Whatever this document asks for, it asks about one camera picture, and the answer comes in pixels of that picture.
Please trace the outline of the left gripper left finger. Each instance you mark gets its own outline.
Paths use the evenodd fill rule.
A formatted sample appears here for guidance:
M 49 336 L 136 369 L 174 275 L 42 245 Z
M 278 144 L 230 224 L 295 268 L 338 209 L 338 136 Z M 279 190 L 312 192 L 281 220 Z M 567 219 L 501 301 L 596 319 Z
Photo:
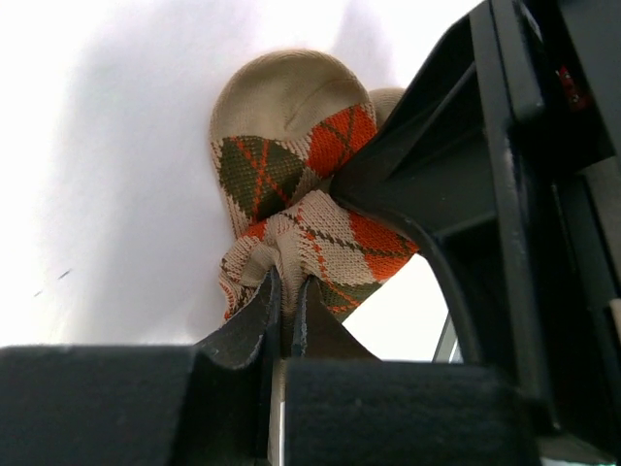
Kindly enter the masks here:
M 189 346 L 1 351 L 5 465 L 276 465 L 280 279 Z

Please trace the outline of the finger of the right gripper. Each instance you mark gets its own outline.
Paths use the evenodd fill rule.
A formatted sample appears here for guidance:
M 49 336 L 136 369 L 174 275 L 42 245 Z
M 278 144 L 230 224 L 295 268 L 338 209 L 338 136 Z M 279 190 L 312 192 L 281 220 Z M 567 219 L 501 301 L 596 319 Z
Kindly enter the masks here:
M 552 393 L 509 119 L 496 32 L 452 28 L 379 134 L 339 171 L 332 193 L 418 244 L 465 359 L 508 373 L 533 419 L 548 422 Z

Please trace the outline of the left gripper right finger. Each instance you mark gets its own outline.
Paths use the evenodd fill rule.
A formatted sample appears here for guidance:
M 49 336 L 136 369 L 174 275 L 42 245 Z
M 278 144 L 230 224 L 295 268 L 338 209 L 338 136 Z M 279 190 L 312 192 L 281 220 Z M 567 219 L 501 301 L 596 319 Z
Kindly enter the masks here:
M 455 363 L 385 362 L 301 286 L 286 369 L 287 465 L 536 465 L 512 386 Z

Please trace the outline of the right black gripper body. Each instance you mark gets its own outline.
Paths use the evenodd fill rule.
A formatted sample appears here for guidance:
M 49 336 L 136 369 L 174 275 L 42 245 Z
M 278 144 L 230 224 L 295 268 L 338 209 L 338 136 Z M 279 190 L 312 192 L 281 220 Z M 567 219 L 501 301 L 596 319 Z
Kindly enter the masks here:
M 489 361 L 546 455 L 620 458 L 620 5 L 490 1 L 484 115 L 503 295 Z

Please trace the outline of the orange argyle sock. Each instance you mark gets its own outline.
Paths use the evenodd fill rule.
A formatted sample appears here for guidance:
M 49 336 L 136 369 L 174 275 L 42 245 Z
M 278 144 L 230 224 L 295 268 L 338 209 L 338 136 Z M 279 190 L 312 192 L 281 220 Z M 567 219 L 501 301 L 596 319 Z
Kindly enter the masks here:
M 329 193 L 403 93 L 368 90 L 336 57 L 316 50 L 263 54 L 224 86 L 209 140 L 235 237 L 219 266 L 226 317 L 276 269 L 285 321 L 308 278 L 317 279 L 327 309 L 345 319 L 417 253 L 414 242 Z

